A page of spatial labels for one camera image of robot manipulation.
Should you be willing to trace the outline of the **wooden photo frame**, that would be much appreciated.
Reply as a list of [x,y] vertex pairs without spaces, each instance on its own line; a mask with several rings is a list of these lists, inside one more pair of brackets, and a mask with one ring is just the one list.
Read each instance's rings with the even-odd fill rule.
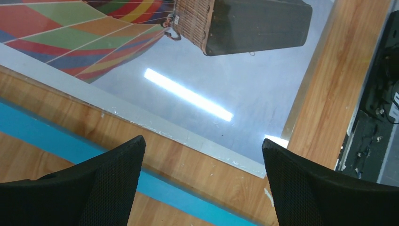
[[[106,150],[5,99],[0,100],[0,130],[72,163],[82,163]],[[254,222],[142,170],[138,191],[216,226],[253,226]]]

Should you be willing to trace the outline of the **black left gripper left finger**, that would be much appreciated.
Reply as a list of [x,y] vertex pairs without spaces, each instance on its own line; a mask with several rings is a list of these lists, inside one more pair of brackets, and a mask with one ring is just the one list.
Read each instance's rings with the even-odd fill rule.
[[1,183],[1,225],[127,225],[145,148],[145,139],[139,135],[39,179]]

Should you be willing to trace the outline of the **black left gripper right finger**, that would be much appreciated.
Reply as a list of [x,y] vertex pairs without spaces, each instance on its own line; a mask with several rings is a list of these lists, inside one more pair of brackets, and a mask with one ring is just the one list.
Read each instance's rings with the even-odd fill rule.
[[277,143],[262,144],[281,226],[396,226],[399,189],[347,176]]

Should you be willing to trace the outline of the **hot air balloon photo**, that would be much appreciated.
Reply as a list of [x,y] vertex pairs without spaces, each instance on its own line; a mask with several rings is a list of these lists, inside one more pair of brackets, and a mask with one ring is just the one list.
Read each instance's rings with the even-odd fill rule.
[[0,64],[257,177],[332,0],[3,0]]

